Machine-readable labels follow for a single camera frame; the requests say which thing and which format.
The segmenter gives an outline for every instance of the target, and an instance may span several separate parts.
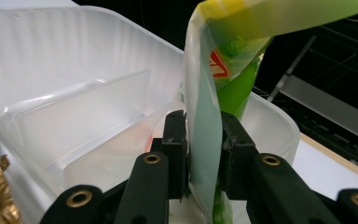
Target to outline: plastic storage bin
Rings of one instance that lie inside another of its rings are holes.
[[[173,109],[182,56],[102,8],[0,10],[0,147],[14,156],[7,175],[25,223],[64,189],[129,175]],[[278,107],[251,94],[241,123],[259,151],[293,162],[299,131]],[[192,199],[170,209],[170,223],[202,220]]]
[[[0,140],[56,197],[66,165],[164,117],[181,61],[180,50],[112,11],[0,10]]]

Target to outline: translucent plastic container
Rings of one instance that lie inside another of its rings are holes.
[[[183,106],[182,57],[105,9],[0,10],[0,145],[21,167],[7,174],[25,223],[37,223],[64,189],[106,190],[129,176],[166,113]],[[251,94],[241,123],[259,151],[293,162],[299,131],[278,107]],[[239,223],[244,209],[234,204]],[[170,202],[170,223],[202,220],[192,198]]]
[[[181,62],[179,49],[109,10],[0,10],[0,141],[55,198],[68,164],[150,116],[155,128]]]

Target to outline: white surface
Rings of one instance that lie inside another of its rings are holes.
[[[333,200],[342,189],[358,189],[358,174],[303,141],[293,168],[311,189]]]

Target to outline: plastic bag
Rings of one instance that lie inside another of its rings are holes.
[[[184,57],[190,187],[209,223],[213,202],[221,199],[214,197],[219,196],[220,110],[241,117],[273,36],[355,14],[358,0],[208,0],[197,6],[187,26]],[[227,208],[218,210],[226,217],[214,222],[230,222]]]

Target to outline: product label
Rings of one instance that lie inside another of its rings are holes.
[[[216,49],[211,54],[209,65],[211,66],[213,77],[217,78],[230,76],[227,65],[222,60],[222,57]]]

